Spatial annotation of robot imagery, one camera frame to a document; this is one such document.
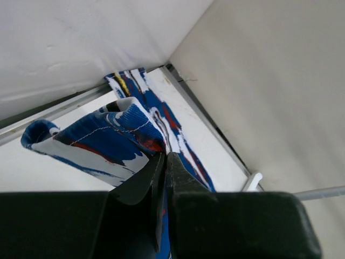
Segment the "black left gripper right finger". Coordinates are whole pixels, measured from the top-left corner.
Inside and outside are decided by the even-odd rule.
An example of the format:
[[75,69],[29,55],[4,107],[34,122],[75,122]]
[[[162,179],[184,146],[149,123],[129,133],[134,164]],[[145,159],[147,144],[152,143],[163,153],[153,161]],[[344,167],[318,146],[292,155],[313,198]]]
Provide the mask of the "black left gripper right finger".
[[212,194],[170,153],[168,170],[169,240],[173,258],[215,258],[210,227]]

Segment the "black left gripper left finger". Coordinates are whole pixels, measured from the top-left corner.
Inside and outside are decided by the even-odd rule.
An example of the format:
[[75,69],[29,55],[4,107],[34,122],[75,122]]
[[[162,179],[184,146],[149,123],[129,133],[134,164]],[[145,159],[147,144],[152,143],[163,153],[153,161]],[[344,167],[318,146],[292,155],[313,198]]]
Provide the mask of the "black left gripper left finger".
[[107,244],[115,253],[160,251],[165,154],[158,153],[135,175],[109,192]]

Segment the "blue white red patterned trousers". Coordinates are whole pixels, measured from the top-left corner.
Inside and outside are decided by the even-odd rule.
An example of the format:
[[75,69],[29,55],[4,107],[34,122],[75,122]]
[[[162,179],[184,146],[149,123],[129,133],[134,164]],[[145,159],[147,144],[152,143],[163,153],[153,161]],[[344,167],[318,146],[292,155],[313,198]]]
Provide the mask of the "blue white red patterned trousers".
[[105,76],[117,100],[65,129],[48,120],[30,124],[24,148],[50,156],[113,187],[141,170],[156,153],[175,152],[186,170],[208,190],[213,183],[186,141],[168,104],[153,91],[144,68]]

